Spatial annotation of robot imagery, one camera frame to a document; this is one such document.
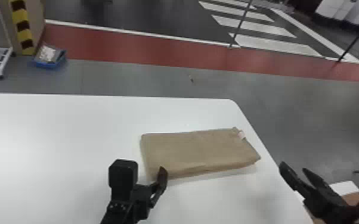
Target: concrete floor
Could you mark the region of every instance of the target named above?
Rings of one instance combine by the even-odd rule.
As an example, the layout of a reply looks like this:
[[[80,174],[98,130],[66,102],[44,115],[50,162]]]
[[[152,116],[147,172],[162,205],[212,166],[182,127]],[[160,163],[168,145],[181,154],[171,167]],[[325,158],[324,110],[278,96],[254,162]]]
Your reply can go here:
[[[359,186],[358,82],[82,60],[43,70],[29,62],[11,59],[0,92],[233,99],[277,163]]]

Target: blue container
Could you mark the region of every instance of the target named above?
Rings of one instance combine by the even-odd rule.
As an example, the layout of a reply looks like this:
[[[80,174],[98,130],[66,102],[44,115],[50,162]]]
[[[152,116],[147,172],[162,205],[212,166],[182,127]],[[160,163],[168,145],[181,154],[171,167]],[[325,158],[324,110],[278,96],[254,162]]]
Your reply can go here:
[[[40,68],[45,68],[45,69],[55,69],[57,68],[58,66],[60,66],[63,62],[66,61],[66,52],[65,50],[63,50],[61,52],[61,55],[60,57],[58,58],[57,62],[56,63],[43,63],[43,62],[40,62],[40,61],[36,61],[35,59],[32,60],[32,63],[37,66],[37,67],[40,67]]]

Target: beige towel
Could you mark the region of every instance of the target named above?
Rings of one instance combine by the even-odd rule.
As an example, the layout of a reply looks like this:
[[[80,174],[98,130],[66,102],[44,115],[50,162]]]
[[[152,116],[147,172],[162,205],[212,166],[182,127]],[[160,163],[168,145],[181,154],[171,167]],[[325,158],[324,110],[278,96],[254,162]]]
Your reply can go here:
[[[232,129],[142,135],[141,151],[150,176],[163,166],[170,178],[236,169],[260,159],[256,150]]]

